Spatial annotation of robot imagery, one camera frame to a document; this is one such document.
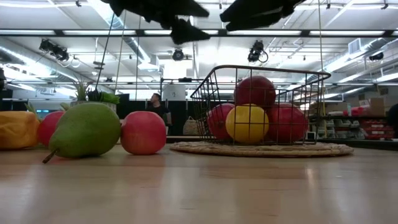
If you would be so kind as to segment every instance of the potted plant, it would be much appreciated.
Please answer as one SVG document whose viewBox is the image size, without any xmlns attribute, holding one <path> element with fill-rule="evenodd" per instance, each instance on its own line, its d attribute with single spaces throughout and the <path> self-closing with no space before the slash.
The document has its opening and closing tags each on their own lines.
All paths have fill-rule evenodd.
<svg viewBox="0 0 398 224">
<path fill-rule="evenodd" d="M 88 82 L 84 84 L 82 80 L 72 80 L 77 93 L 77 101 L 73 101 L 70 103 L 70 106 L 79 105 L 82 103 L 89 102 L 100 102 L 108 107 L 110 107 L 114 112 L 116 112 L 116 105 L 119 103 L 119 97 L 115 96 L 112 93 L 106 93 L 98 90 L 88 90 L 88 87 L 93 84 L 93 82 Z"/>
<path fill-rule="evenodd" d="M 119 104 L 119 97 L 112 93 L 107 93 L 98 90 L 87 91 L 88 101 L 100 102 L 110 107 L 116 112 L 116 105 Z"/>
</svg>

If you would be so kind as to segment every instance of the pear stem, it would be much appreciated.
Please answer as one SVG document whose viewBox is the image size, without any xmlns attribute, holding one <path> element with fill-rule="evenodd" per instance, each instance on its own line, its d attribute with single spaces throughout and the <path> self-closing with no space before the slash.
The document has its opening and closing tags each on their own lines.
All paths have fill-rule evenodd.
<svg viewBox="0 0 398 224">
<path fill-rule="evenodd" d="M 55 153 L 57 153 L 59 150 L 60 150 L 60 149 L 56 149 L 56 150 L 52 151 L 52 152 L 50 153 L 50 155 L 48 155 L 42 162 L 43 162 L 44 164 L 48 163 L 48 162 L 55 156 Z"/>
</svg>

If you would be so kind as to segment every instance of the box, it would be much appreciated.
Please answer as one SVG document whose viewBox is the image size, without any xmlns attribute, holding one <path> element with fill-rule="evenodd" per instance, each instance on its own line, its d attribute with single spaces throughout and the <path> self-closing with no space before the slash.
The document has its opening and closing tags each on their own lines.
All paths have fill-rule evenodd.
<svg viewBox="0 0 398 224">
<path fill-rule="evenodd" d="M 366 108 L 363 116 L 385 116 L 384 112 L 384 98 L 370 98 L 367 100 L 360 100 L 359 105 Z"/>
</svg>

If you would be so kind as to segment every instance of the shelving unit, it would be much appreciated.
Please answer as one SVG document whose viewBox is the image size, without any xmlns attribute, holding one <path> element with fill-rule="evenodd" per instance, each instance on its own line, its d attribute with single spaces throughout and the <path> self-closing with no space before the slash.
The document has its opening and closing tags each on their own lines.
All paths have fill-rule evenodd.
<svg viewBox="0 0 398 224">
<path fill-rule="evenodd" d="M 318 139 L 390 140 L 394 135 L 386 117 L 322 116 L 318 121 L 316 117 L 310 119 L 318 124 Z"/>
</svg>

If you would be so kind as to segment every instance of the red apple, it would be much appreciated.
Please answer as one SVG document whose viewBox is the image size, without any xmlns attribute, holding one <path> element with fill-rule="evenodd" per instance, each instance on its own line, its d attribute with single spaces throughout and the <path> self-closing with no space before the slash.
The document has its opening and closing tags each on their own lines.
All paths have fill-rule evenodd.
<svg viewBox="0 0 398 224">
<path fill-rule="evenodd" d="M 64 113 L 64 111 L 49 113 L 40 123 L 37 130 L 37 137 L 39 142 L 42 143 L 44 146 L 49 146 L 50 138 L 55 132 L 55 129 L 57 128 L 57 123 Z"/>
<path fill-rule="evenodd" d="M 293 143 L 305 137 L 308 119 L 300 108 L 290 103 L 275 104 L 267 111 L 267 136 L 277 143 Z"/>
<path fill-rule="evenodd" d="M 207 125 L 210 132 L 217 139 L 229 139 L 226 131 L 225 120 L 228 113 L 235 107 L 232 103 L 223 103 L 215 106 L 207 116 Z"/>
<path fill-rule="evenodd" d="M 263 76 L 252 76 L 241 81 L 235 89 L 236 105 L 255 104 L 268 108 L 275 103 L 274 84 Z"/>
<path fill-rule="evenodd" d="M 120 140 L 124 150 L 131 154 L 155 154 L 166 144 L 166 126 L 153 112 L 132 112 L 122 122 Z"/>
</svg>

